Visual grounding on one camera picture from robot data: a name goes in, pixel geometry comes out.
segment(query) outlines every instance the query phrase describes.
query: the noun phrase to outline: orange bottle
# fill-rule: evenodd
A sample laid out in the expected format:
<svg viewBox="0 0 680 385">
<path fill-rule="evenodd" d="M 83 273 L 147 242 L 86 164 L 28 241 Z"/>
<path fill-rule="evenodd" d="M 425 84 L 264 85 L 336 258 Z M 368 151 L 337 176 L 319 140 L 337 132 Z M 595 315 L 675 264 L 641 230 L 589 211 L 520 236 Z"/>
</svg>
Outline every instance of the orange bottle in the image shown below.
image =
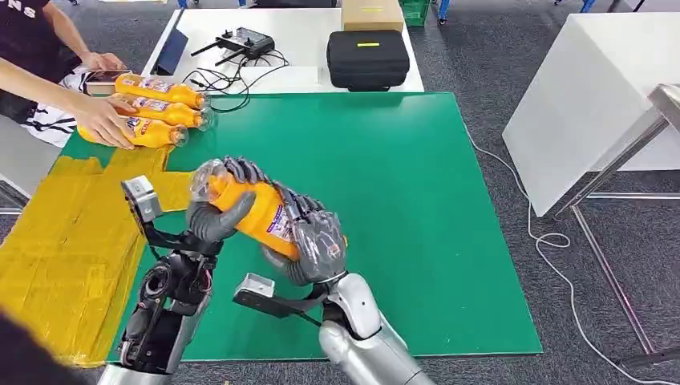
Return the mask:
<svg viewBox="0 0 680 385">
<path fill-rule="evenodd" d="M 290 219 L 274 187 L 265 182 L 238 183 L 221 160 L 213 159 L 194 172 L 190 190 L 194 200 L 208 201 L 222 211 L 232 207 L 242 193 L 254 191 L 255 203 L 236 229 L 293 261 L 298 259 Z"/>
<path fill-rule="evenodd" d="M 184 103 L 169 103 L 130 94 L 113 94 L 113 96 L 137 110 L 136 112 L 128 112 L 116 109 L 120 115 L 158 119 L 167 124 L 181 124 L 188 128 L 198 128 L 201 131 L 207 130 L 213 119 L 213 114 L 210 113 L 209 109 L 196 111 Z"/>
<path fill-rule="evenodd" d="M 182 147 L 187 143 L 188 131 L 185 126 L 171 126 L 160 120 L 128 117 L 127 126 L 132 128 L 135 136 L 125 137 L 135 146 L 158 148 L 166 144 Z M 81 126 L 77 126 L 78 133 L 88 142 L 96 143 Z"/>
<path fill-rule="evenodd" d="M 186 84 L 172 84 L 162 79 L 143 77 L 134 74 L 122 74 L 115 80 L 115 91 L 121 94 L 133 94 L 164 102 L 184 103 L 200 110 L 207 107 L 208 96 L 194 91 Z"/>
</svg>

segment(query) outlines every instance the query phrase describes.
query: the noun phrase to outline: person's hand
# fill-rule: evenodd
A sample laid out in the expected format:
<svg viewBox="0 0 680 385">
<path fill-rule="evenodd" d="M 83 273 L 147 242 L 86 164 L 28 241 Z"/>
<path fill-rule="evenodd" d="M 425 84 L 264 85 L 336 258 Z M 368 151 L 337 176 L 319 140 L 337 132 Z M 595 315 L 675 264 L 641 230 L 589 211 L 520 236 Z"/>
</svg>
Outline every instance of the person's hand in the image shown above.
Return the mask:
<svg viewBox="0 0 680 385">
<path fill-rule="evenodd" d="M 83 64 L 88 70 L 92 71 L 110 71 L 110 70 L 124 70 L 125 64 L 120 61 L 111 52 L 106 54 L 98 54 L 96 52 L 87 52 L 80 57 Z"/>
<path fill-rule="evenodd" d="M 93 98 L 73 92 L 70 105 L 72 107 L 69 112 L 75 117 L 76 123 L 97 143 L 128 150 L 135 148 L 125 137 L 125 135 L 134 137 L 134 131 L 114 109 L 115 107 L 129 112 L 135 111 L 135 108 L 123 100 L 114 97 Z"/>
</svg>

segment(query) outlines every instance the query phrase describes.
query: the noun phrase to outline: green crate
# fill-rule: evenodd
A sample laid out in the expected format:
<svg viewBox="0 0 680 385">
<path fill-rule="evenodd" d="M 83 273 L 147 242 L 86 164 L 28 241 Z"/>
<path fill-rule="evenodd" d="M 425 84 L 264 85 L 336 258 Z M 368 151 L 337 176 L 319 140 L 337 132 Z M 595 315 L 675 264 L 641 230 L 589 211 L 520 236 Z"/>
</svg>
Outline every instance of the green crate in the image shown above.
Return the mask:
<svg viewBox="0 0 680 385">
<path fill-rule="evenodd" d="M 429 0 L 399 0 L 407 26 L 424 26 Z"/>
</svg>

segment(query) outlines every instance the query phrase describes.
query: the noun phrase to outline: black case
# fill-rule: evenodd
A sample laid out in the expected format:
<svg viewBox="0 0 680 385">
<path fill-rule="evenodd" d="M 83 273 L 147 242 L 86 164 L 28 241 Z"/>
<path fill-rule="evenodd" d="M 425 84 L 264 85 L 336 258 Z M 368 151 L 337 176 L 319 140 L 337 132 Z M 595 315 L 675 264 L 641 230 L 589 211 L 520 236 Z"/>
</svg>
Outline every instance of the black case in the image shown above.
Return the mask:
<svg viewBox="0 0 680 385">
<path fill-rule="evenodd" d="M 350 91 L 387 91 L 406 80 L 410 64 L 396 30 L 339 31 L 326 48 L 330 82 Z"/>
</svg>

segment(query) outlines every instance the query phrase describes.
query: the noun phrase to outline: bottle label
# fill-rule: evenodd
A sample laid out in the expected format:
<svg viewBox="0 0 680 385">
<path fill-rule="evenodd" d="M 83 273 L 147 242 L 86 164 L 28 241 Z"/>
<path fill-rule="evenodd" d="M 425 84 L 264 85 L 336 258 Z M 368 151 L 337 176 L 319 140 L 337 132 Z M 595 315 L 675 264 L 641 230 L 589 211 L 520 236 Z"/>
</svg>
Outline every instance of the bottle label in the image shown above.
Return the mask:
<svg viewBox="0 0 680 385">
<path fill-rule="evenodd" d="M 272 219 L 272 223 L 267 228 L 267 233 L 279 237 L 286 242 L 293 240 L 293 229 L 290 227 L 290 219 L 288 214 L 283 211 L 283 206 L 279 205 Z"/>
<path fill-rule="evenodd" d="M 172 84 L 166 83 L 163 80 L 156 78 L 144 78 L 140 82 L 140 87 L 146 88 L 148 90 L 167 93 L 168 91 L 170 91 L 170 88 L 172 88 Z"/>
<path fill-rule="evenodd" d="M 127 118 L 125 123 L 132 131 L 135 132 L 135 135 L 141 136 L 146 133 L 149 124 L 151 124 L 151 120 L 146 118 L 130 117 Z"/>
<path fill-rule="evenodd" d="M 161 102 L 160 100 L 148 99 L 143 97 L 139 97 L 132 102 L 132 106 L 134 108 L 148 108 L 149 110 L 158 112 L 165 111 L 165 109 L 168 108 L 169 105 L 170 103 L 167 102 Z"/>
</svg>

